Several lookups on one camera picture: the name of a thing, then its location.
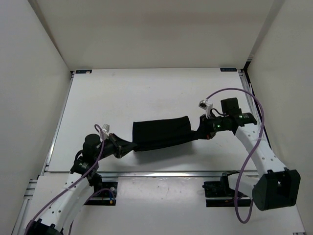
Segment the black skirt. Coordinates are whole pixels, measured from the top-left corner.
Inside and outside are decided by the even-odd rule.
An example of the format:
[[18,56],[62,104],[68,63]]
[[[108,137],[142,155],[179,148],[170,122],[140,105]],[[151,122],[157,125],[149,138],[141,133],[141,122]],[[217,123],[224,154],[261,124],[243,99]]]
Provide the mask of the black skirt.
[[202,133],[191,129],[188,116],[133,123],[135,152],[172,147],[198,140]]

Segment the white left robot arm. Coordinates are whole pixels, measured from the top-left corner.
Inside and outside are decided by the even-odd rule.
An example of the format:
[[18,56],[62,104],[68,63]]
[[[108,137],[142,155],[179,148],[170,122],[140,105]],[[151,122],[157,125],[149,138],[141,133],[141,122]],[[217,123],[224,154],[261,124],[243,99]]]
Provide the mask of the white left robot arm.
[[28,223],[26,235],[62,235],[70,228],[75,215],[91,196],[102,192],[102,181],[97,174],[98,162],[110,155],[122,158],[137,147],[115,134],[89,134],[61,192],[40,209]]

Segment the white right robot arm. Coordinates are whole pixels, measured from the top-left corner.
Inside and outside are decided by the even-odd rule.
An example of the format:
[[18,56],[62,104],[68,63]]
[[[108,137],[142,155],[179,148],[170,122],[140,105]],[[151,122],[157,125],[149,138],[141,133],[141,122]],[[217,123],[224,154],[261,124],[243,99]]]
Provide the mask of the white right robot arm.
[[259,137],[257,121],[251,113],[243,113],[236,98],[221,101],[222,115],[213,114],[213,104],[208,100],[199,102],[205,110],[196,131],[197,139],[212,139],[217,132],[231,131],[251,154],[258,178],[245,175],[238,180],[238,172],[225,173],[221,177],[220,191],[230,196],[238,188],[240,195],[253,200],[261,211],[291,207],[296,204],[300,174],[289,170],[274,154],[268,142]]

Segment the right blue corner label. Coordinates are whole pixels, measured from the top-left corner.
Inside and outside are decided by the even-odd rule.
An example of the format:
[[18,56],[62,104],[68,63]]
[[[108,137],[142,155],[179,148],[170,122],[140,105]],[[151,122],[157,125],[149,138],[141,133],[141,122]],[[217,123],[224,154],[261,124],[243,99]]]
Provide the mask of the right blue corner label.
[[221,72],[237,72],[236,68],[220,68]]

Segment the blue corner label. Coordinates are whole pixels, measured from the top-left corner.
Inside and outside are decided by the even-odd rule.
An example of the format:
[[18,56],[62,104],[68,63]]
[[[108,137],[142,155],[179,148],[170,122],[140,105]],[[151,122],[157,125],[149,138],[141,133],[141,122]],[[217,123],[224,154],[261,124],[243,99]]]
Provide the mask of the blue corner label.
[[236,68],[220,68],[221,72],[237,72]]
[[90,74],[92,73],[92,70],[76,70],[76,74]]

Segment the left blue corner label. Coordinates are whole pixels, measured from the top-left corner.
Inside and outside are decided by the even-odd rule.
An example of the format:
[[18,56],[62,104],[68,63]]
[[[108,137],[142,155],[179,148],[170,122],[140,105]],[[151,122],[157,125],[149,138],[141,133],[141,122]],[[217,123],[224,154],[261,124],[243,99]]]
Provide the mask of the left blue corner label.
[[76,74],[90,74],[92,73],[92,70],[76,70]]

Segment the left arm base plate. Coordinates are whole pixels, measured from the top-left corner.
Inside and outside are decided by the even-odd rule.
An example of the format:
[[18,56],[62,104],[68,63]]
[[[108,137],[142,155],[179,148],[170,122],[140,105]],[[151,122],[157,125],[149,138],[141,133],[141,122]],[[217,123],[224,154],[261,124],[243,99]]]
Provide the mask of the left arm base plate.
[[97,175],[91,186],[94,193],[85,202],[86,206],[115,206],[118,181],[116,178],[103,178]]

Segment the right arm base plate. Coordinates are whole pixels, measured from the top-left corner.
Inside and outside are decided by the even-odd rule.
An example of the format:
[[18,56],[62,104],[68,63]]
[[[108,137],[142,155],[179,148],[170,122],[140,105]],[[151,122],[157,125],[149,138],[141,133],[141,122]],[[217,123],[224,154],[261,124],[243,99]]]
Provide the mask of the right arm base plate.
[[207,208],[230,208],[235,204],[235,190],[229,187],[228,176],[238,171],[224,172],[219,181],[205,181],[202,188],[206,197]]

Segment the aluminium front rail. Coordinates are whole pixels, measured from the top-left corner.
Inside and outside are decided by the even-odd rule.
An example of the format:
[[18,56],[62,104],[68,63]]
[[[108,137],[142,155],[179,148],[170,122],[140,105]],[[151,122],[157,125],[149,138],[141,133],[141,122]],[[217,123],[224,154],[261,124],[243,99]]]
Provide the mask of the aluminium front rail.
[[163,172],[100,172],[102,177],[117,178],[117,177],[219,177],[222,175],[221,171],[163,171]]

